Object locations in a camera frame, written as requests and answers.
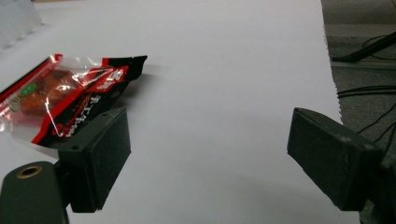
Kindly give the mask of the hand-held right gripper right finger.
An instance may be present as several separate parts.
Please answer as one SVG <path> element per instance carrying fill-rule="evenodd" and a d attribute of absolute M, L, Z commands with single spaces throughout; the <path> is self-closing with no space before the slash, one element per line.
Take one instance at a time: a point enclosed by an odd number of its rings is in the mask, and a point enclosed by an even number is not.
<path fill-rule="evenodd" d="M 360 211 L 380 147 L 336 121 L 305 108 L 293 110 L 288 154 L 342 211 Z"/>

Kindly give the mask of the red and black snack packet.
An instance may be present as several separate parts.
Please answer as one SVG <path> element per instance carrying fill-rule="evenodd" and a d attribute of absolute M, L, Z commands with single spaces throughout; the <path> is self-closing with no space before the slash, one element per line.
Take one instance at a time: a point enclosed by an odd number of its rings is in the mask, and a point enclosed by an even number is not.
<path fill-rule="evenodd" d="M 50 55 L 0 92 L 0 133 L 42 147 L 68 140 L 116 103 L 146 59 Z"/>

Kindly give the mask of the translucent plastic container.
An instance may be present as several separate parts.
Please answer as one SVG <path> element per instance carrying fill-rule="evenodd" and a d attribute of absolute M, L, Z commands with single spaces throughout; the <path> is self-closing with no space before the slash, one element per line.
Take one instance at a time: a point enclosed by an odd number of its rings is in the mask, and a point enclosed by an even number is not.
<path fill-rule="evenodd" d="M 42 25 L 32 0 L 0 0 L 0 53 Z"/>

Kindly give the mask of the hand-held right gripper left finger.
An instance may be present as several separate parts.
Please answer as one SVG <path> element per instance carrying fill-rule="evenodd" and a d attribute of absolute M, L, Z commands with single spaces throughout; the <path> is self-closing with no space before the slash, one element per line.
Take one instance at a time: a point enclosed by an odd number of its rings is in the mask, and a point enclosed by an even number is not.
<path fill-rule="evenodd" d="M 59 149 L 59 162 L 69 173 L 72 210 L 101 210 L 130 154 L 128 117 L 123 107 L 97 116 L 65 142 Z"/>

